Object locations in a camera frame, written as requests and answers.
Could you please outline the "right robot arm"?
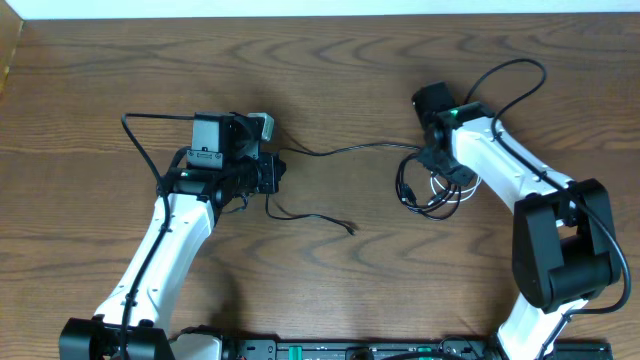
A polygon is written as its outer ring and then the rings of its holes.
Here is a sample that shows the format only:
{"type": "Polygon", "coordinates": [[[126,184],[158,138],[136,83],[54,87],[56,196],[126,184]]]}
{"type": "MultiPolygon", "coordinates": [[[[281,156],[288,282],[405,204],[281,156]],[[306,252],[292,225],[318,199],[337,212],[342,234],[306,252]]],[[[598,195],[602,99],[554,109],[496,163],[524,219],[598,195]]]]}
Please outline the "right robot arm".
{"type": "Polygon", "coordinates": [[[443,82],[418,90],[412,104],[425,132],[416,159],[446,183],[427,207],[480,178],[513,214],[511,269],[519,295],[485,358],[545,358],[571,318],[589,313],[590,300],[629,280],[607,190],[548,167],[489,107],[457,104],[443,82]]]}

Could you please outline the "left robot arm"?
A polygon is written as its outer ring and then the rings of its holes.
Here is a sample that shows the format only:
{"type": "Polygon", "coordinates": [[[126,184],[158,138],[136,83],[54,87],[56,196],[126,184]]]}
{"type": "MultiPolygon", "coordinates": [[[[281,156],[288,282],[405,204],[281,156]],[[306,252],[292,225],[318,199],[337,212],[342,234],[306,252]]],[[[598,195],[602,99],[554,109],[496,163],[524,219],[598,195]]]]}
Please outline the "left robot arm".
{"type": "Polygon", "coordinates": [[[157,200],[127,270],[90,319],[71,318],[59,337],[62,359],[228,359],[235,352],[204,330],[168,335],[171,316],[196,254],[225,206],[273,194],[286,170],[261,145],[271,140],[266,113],[196,113],[190,145],[165,173],[151,170],[157,200]]]}

